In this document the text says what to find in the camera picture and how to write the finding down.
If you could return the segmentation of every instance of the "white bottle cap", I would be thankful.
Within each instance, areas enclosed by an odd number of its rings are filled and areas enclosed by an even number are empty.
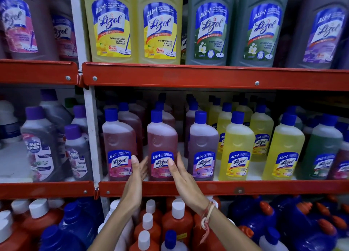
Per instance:
[[[105,223],[102,223],[99,227],[98,227],[98,230],[97,230],[97,233],[99,234],[99,232],[102,230],[103,226],[105,225]]]
[[[37,199],[29,204],[30,215],[33,219],[40,218],[49,212],[47,199]]]
[[[209,200],[212,201],[215,204],[216,208],[218,209],[218,202],[214,199],[209,199]]]
[[[151,214],[155,212],[155,200],[147,201],[146,212]]]
[[[185,204],[183,200],[174,200],[172,202],[172,216],[175,219],[182,219],[184,217]]]
[[[144,230],[150,230],[153,227],[153,215],[151,213],[143,215],[142,226]]]
[[[110,211],[111,214],[113,213],[113,211],[116,209],[116,207],[119,205],[120,200],[114,200],[111,204],[110,204]]]
[[[29,211],[29,200],[14,200],[11,203],[14,214],[22,214]]]
[[[0,220],[7,220],[10,226],[13,224],[13,218],[10,210],[3,210],[0,212]]]
[[[50,209],[58,209],[63,206],[64,199],[62,198],[48,199],[47,202],[49,203]]]
[[[5,242],[12,234],[11,225],[7,220],[0,220],[0,243]]]
[[[141,231],[138,235],[138,248],[145,251],[151,246],[151,234],[148,231]]]

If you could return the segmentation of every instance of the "pink lizol bottle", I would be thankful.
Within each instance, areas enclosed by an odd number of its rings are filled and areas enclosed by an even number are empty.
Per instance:
[[[343,142],[332,164],[327,179],[349,178],[349,131],[343,133]]]
[[[118,121],[118,110],[105,110],[102,126],[110,181],[127,181],[132,174],[131,156],[137,155],[136,133]]]
[[[151,111],[148,130],[148,174],[150,181],[173,181],[168,159],[177,161],[178,135],[175,129],[162,122],[162,111]]]

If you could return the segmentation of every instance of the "purple label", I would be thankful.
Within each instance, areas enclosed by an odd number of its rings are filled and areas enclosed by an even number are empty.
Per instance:
[[[74,24],[61,15],[52,15],[53,30],[61,58],[77,57]]]
[[[345,11],[339,7],[321,10],[315,16],[303,62],[330,63],[342,32]]]
[[[170,177],[172,176],[169,166],[168,160],[174,160],[172,152],[167,151],[157,151],[151,153],[151,176],[156,178],[162,177]]]
[[[10,51],[37,53],[28,4],[23,0],[0,0],[0,15]]]
[[[206,178],[213,175],[216,154],[214,152],[197,152],[194,155],[193,177]]]
[[[113,150],[108,152],[108,169],[111,177],[125,177],[132,174],[131,152]]]

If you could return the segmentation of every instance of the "person's right hand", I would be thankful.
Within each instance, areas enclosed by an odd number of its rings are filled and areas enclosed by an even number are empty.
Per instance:
[[[177,191],[186,205],[201,215],[210,201],[203,195],[193,176],[187,172],[180,152],[177,154],[177,166],[172,159],[168,160],[168,166],[176,184]]]

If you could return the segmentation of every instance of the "lizol bottle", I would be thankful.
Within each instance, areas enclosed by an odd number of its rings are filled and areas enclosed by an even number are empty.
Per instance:
[[[349,179],[349,131],[343,133],[343,142],[327,179]]]
[[[4,143],[19,142],[22,140],[20,124],[13,115],[15,108],[0,95],[0,139]]]
[[[224,138],[226,127],[231,122],[231,103],[224,102],[222,112],[218,116],[217,121],[217,131],[219,135],[218,150],[217,150],[217,160],[222,160],[222,152],[224,147]]]
[[[231,112],[236,111],[236,108],[238,107],[240,102],[240,98],[238,95],[233,95],[233,100],[231,102]]]
[[[118,120],[118,110],[105,110],[103,138],[110,181],[127,181],[132,174],[131,156],[137,155],[136,133]]]
[[[141,119],[131,112],[129,112],[129,104],[127,102],[120,102],[118,118],[120,122],[126,123],[132,127],[136,133],[137,143],[137,158],[139,161],[143,160],[143,129]]]
[[[42,107],[26,107],[25,114],[27,120],[21,127],[21,134],[27,146],[33,182],[63,181],[54,124],[45,118]]]
[[[196,101],[190,102],[189,111],[187,112],[186,118],[185,118],[185,138],[184,138],[184,157],[185,158],[188,158],[189,156],[188,143],[189,143],[189,136],[190,136],[190,126],[193,125],[195,122],[195,112],[197,110],[198,110],[198,102]]]
[[[232,66],[272,67],[287,0],[239,0]]]
[[[296,107],[297,106],[288,106],[286,108],[286,113],[296,115]],[[283,116],[283,114],[281,114],[279,117],[279,123],[282,121],[282,116]],[[300,130],[303,129],[303,121],[300,119],[300,117],[298,117],[298,116],[296,117],[296,122],[295,122],[294,126]]]
[[[303,161],[297,170],[298,179],[326,179],[334,158],[343,142],[342,133],[335,129],[337,116],[323,114],[313,129]]]
[[[148,125],[148,174],[150,181],[172,181],[168,167],[171,158],[177,162],[178,135],[175,129],[162,122],[162,111],[151,111]]]
[[[79,65],[71,1],[50,0],[50,11],[59,59]]]
[[[348,7],[349,0],[303,0],[285,67],[329,69]]]
[[[236,111],[243,112],[244,115],[244,125],[249,126],[251,122],[251,116],[253,111],[251,108],[247,107],[248,100],[247,98],[241,98],[239,101],[239,105],[236,107]]]
[[[89,142],[88,128],[87,128],[87,118],[86,118],[86,108],[85,105],[76,105],[73,107],[75,118],[72,124],[77,124],[81,128],[82,136],[85,138],[87,143]]]
[[[213,100],[213,104],[210,107],[210,112],[208,114],[208,125],[217,129],[218,116],[222,112],[222,107],[220,106],[220,98],[216,97]]]
[[[180,64],[183,0],[136,0],[139,63]]]
[[[161,101],[156,101],[155,109],[162,111],[162,122],[171,126],[173,129],[175,129],[176,127],[175,118],[169,112],[164,111],[164,103]]]
[[[234,0],[189,0],[186,64],[226,65]]]
[[[52,122],[57,129],[59,157],[63,164],[64,175],[65,177],[71,177],[73,173],[65,151],[64,126],[72,122],[72,115],[58,102],[57,94],[54,89],[42,89],[40,90],[40,94],[40,106],[44,109],[46,118]]]
[[[256,136],[251,157],[253,162],[261,162],[267,159],[274,121],[265,114],[265,109],[265,105],[257,105],[256,112],[251,116],[250,129],[253,130]]]
[[[263,180],[292,178],[305,140],[303,132],[294,126],[296,117],[295,114],[284,113],[281,124],[275,128]]]
[[[49,0],[0,0],[12,59],[58,61]]]
[[[185,64],[187,55],[188,4],[183,5],[182,15],[182,44],[180,46],[180,64]]]
[[[231,123],[226,127],[220,181],[246,180],[248,164],[255,140],[253,131],[243,125],[244,113],[234,111]]]
[[[75,181],[93,180],[90,146],[79,125],[70,124],[64,130],[67,138],[65,148]]]
[[[135,0],[85,0],[85,7],[92,60],[137,63]]]
[[[195,112],[195,123],[190,127],[188,173],[196,181],[212,181],[218,145],[218,132],[206,124],[206,112]]]

